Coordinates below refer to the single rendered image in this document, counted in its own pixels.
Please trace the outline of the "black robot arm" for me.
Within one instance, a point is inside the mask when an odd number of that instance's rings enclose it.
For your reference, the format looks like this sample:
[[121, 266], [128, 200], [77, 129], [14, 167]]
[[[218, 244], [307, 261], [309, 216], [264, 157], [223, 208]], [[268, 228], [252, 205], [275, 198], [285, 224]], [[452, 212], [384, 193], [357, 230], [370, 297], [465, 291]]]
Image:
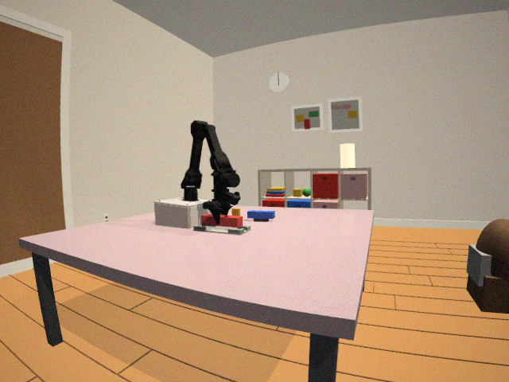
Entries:
[[[240, 183], [239, 175], [233, 170], [227, 155], [221, 150], [220, 142], [216, 134], [216, 128], [205, 121], [195, 120], [191, 122], [191, 135], [193, 137], [189, 168], [185, 171], [185, 178], [181, 183], [184, 189], [183, 201], [199, 201], [197, 189], [200, 189], [203, 174], [200, 172], [200, 158], [203, 140], [207, 139], [211, 152], [210, 166], [213, 169], [213, 187], [237, 187]], [[193, 187], [186, 187], [193, 186]], [[229, 202], [232, 205], [239, 203], [239, 192], [230, 193], [229, 189], [223, 191], [221, 202]]]

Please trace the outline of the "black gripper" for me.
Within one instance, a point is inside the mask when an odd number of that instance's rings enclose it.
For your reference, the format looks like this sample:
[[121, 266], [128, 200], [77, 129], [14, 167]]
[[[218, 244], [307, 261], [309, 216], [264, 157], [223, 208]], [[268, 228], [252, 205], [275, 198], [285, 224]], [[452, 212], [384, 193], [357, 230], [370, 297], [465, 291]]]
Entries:
[[229, 202], [221, 202], [224, 190], [227, 192], [227, 187], [213, 187], [214, 199], [203, 203], [203, 209], [209, 210], [216, 224], [220, 224], [220, 215], [227, 216], [229, 209], [233, 207]]

